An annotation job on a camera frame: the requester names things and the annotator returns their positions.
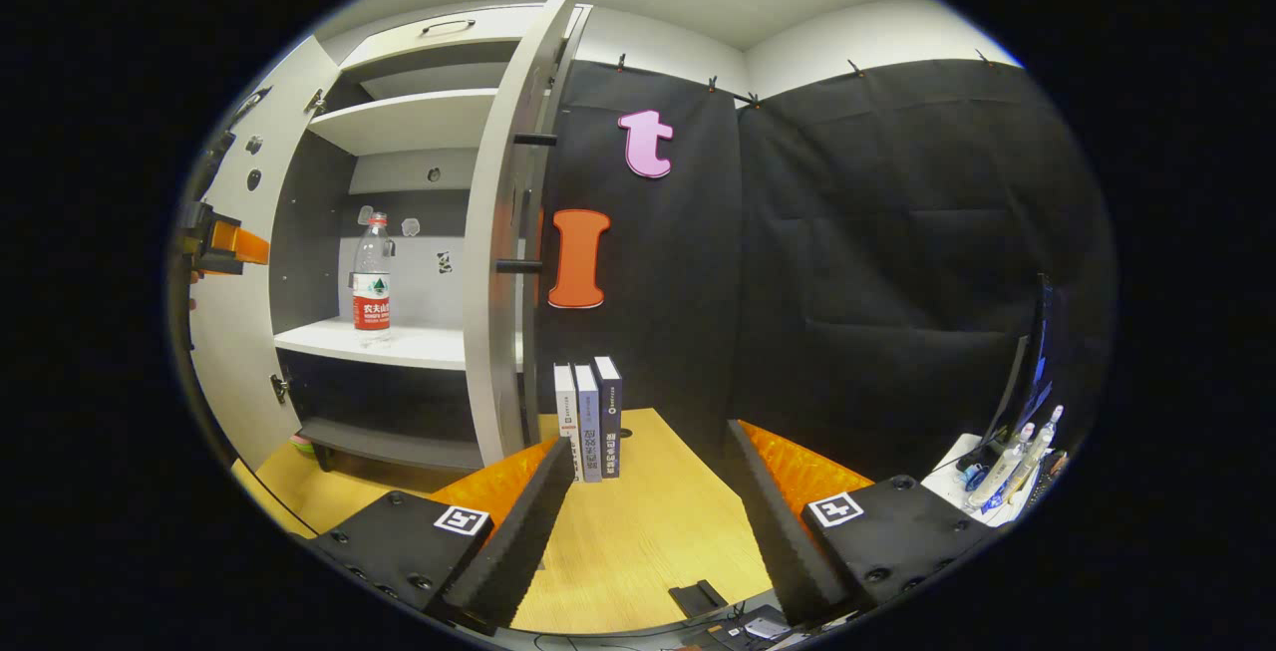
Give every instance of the black curtain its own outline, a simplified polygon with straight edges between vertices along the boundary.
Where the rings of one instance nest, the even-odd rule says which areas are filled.
[[[624,378],[624,407],[655,407],[711,466],[721,454],[739,320],[740,142],[734,101],[688,79],[574,61],[563,91],[545,179],[545,222],[536,308],[540,408],[554,410],[554,364],[611,356]],[[660,111],[674,128],[657,153],[660,179],[625,162],[619,119]],[[554,213],[597,211],[611,218],[598,243],[588,310],[546,304],[559,259]],[[621,453],[621,468],[624,456]]]
[[[744,419],[872,479],[926,474],[995,411],[1036,273],[1067,303],[1046,405],[1088,428],[1115,260],[1079,147],[1025,70],[911,61],[754,108],[671,75],[578,61],[558,111],[536,324],[554,363],[611,355],[625,407],[656,407],[711,467]],[[672,170],[629,171],[620,115],[656,110]],[[593,310],[544,304],[554,212],[610,216]]]

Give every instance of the drawer handle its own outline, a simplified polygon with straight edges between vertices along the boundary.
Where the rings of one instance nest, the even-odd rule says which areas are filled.
[[[462,22],[461,20],[447,20],[447,23],[434,23],[433,26],[426,26],[425,28],[422,28],[421,29],[421,34],[429,33],[431,28],[438,28],[440,26],[450,26],[453,23],[462,23]],[[475,24],[475,20],[473,19],[464,20],[464,24],[466,24],[466,27],[461,28],[461,29],[470,29],[470,27]],[[453,29],[453,33],[461,33],[461,29]]]

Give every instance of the water bottle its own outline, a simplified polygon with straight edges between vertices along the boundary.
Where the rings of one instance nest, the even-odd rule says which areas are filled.
[[[390,338],[390,269],[394,243],[385,213],[373,213],[355,250],[355,336],[361,347],[383,347]]]
[[[1054,408],[1050,415],[1050,420],[1041,426],[1041,431],[1034,439],[1032,444],[1028,445],[1028,451],[1023,454],[1023,462],[1020,467],[1014,470],[1011,475],[1011,480],[1005,483],[1005,493],[1003,493],[1003,499],[1009,500],[1011,495],[1018,491],[1020,486],[1027,481],[1028,475],[1040,463],[1041,457],[1045,456],[1045,448],[1050,445],[1050,440],[1054,439],[1054,430],[1059,424],[1059,417],[1063,416],[1063,405]]]
[[[1032,438],[1034,424],[1028,423],[1023,425],[1023,430],[1020,431],[1020,439],[1013,445],[1007,447],[1002,452],[1002,458],[997,460],[993,465],[993,470],[988,472],[984,481],[980,483],[970,497],[966,498],[966,511],[974,512],[984,507],[985,502],[993,498],[993,494],[1002,488],[1002,484],[1011,476],[1011,472],[1020,466],[1020,461],[1023,460],[1023,454],[1028,448],[1028,439]]]

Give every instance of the book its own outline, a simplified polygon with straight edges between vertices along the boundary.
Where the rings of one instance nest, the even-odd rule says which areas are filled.
[[[581,466],[581,425],[575,408],[575,383],[572,380],[570,365],[554,365],[554,406],[559,415],[559,437],[567,437],[572,444],[572,465],[575,468],[575,481],[583,481]]]
[[[584,481],[602,481],[602,444],[598,437],[598,384],[590,365],[575,365],[575,397],[581,419],[581,466]]]
[[[602,479],[620,476],[620,373],[611,357],[593,357],[598,380],[598,410],[602,434]]]

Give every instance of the book spine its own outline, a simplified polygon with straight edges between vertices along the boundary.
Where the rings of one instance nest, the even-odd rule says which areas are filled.
[[[584,481],[602,481],[602,445],[598,434],[598,393],[581,394],[581,456],[584,460]]]
[[[572,444],[572,465],[575,468],[575,481],[584,479],[581,466],[581,430],[575,416],[575,392],[556,392],[559,411],[559,437],[567,437]]]
[[[620,476],[620,380],[598,383],[598,411],[602,421],[602,479]]]

